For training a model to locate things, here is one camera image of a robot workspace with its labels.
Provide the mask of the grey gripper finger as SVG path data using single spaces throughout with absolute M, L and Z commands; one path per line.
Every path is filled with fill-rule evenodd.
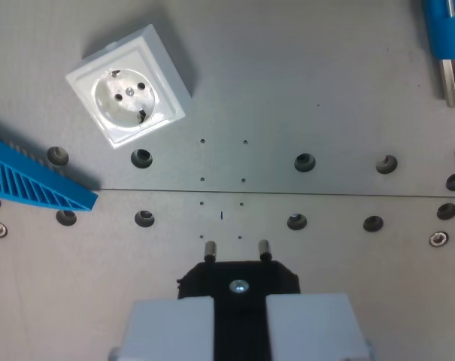
M 210 296 L 134 303 L 118 360 L 212 360 L 214 300 Z
M 266 297 L 273 360 L 370 360 L 366 339 L 347 295 Z

